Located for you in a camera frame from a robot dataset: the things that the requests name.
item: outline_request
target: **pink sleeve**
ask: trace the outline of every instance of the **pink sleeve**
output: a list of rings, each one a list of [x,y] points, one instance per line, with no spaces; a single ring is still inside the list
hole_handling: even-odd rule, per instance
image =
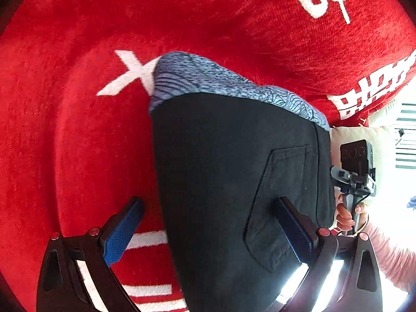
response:
[[[382,273],[394,286],[410,292],[416,283],[416,252],[398,247],[371,222],[363,231],[371,238]]]

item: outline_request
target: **white letter x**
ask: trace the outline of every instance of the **white letter x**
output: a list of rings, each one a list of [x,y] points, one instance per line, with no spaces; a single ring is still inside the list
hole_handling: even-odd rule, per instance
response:
[[[97,96],[114,96],[122,91],[126,86],[136,79],[141,79],[143,87],[151,96],[155,88],[153,80],[153,70],[156,67],[160,57],[157,57],[145,65],[141,64],[132,51],[116,50],[115,53],[128,68],[124,74],[117,77],[114,81],[108,83],[103,89],[97,92]]]

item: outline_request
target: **metal screw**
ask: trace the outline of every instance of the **metal screw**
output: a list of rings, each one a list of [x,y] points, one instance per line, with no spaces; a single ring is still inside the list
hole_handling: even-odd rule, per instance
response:
[[[360,238],[363,240],[363,241],[365,241],[365,240],[367,240],[368,241],[368,239],[370,239],[370,237],[368,236],[368,234],[367,233],[360,233]]]
[[[59,237],[60,237],[59,232],[54,232],[54,233],[51,234],[51,239],[52,240],[56,241]]]
[[[323,228],[320,228],[320,229],[318,230],[318,233],[319,233],[321,236],[328,237],[328,236],[331,234],[331,231],[329,231],[329,229],[327,229],[326,227],[323,227]]]
[[[91,228],[89,229],[88,233],[90,236],[96,236],[100,233],[100,228],[98,227]]]

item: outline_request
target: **hand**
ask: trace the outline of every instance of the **hand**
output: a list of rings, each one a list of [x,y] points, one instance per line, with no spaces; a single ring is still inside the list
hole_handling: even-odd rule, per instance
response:
[[[338,197],[338,205],[336,206],[338,214],[336,215],[336,226],[342,231],[350,231],[355,225],[355,222],[352,220],[351,213],[344,208],[342,204],[342,195]],[[364,203],[359,203],[355,212],[360,214],[358,230],[360,230],[368,219],[368,206]]]

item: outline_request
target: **blue gripper pad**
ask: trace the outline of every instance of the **blue gripper pad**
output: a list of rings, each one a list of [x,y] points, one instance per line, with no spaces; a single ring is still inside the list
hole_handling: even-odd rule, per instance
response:
[[[100,242],[103,248],[103,258],[108,266],[121,259],[142,220],[143,214],[143,200],[132,198],[117,215],[112,216],[103,226]]]
[[[274,201],[273,211],[297,259],[310,266],[318,245],[317,228],[313,222],[300,214],[286,197]]]

